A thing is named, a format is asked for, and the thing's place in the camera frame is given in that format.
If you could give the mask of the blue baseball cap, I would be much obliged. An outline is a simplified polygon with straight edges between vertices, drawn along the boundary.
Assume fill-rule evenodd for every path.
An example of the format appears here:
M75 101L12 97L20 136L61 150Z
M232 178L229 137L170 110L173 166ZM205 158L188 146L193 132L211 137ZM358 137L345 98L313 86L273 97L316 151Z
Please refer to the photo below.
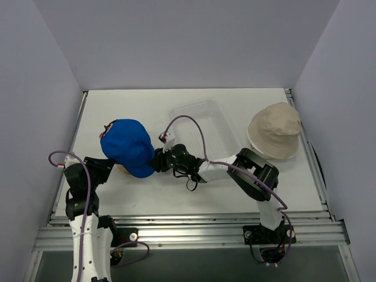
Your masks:
M155 169L149 163L155 149L145 127L134 119L117 119L111 129L100 139L103 154L122 165L132 176L146 178Z

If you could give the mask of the white bucket hat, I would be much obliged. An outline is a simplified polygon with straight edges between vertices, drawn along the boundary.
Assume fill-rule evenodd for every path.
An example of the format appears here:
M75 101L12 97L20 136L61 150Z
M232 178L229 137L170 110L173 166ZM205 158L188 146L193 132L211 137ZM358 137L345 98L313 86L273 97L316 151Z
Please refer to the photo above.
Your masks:
M252 135L247 133L252 147L265 155L268 159L286 160L295 156L298 150L298 139L292 142L287 141L270 141L269 139L263 139L260 135Z

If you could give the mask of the beige bucket hat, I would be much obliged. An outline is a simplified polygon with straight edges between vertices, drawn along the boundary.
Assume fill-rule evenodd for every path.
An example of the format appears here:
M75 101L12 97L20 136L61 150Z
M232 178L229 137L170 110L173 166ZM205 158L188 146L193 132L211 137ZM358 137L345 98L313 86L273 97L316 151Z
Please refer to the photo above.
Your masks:
M301 133L301 119L299 113L288 103L280 102L270 105L254 115L247 132L260 135L270 141L292 142Z

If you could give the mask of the pink baseball cap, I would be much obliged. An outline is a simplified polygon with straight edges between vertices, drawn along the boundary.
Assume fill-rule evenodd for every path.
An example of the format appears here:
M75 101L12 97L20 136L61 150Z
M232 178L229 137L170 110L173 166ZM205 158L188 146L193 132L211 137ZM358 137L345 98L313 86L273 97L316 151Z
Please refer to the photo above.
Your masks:
M99 139L103 138L104 135L111 129L115 120L104 126L104 130L99 134Z

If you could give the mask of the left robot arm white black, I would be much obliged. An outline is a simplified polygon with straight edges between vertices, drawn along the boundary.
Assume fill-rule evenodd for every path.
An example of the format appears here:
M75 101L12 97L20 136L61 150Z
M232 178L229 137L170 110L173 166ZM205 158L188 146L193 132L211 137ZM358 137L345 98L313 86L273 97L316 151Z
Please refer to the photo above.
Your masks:
M119 232L110 216L99 215L96 188L107 182L115 162L66 156L63 172L69 189L65 213L73 238L72 281L111 281L110 247Z

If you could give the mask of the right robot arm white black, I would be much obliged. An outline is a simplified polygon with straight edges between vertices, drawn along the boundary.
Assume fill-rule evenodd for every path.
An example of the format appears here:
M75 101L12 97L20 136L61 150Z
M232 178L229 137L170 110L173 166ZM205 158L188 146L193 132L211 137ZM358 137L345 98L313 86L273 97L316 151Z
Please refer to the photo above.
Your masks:
M191 155L185 145L177 144L168 150L156 149L149 164L158 173L171 170L174 177L186 177L195 186L217 180L234 180L248 197L257 202L262 238L272 243L281 237L283 215L275 197L279 171L252 150L243 148L228 158L208 161Z

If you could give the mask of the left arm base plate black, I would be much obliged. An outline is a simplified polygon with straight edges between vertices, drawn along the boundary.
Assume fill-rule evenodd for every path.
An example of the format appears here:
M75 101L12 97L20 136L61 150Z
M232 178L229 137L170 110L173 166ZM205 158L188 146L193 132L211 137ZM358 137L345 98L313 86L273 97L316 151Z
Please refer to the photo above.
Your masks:
M123 243L127 243L126 247L136 247L138 233L139 229L135 227L119 228L113 235L111 247L117 247Z

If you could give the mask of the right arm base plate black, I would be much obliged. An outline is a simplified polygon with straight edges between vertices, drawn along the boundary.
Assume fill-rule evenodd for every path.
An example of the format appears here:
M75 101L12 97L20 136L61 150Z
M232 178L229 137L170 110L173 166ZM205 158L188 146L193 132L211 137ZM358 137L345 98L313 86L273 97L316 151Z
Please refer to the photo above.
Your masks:
M290 239L290 226L282 224L275 230L262 225L243 226L244 243L248 245L287 244Z

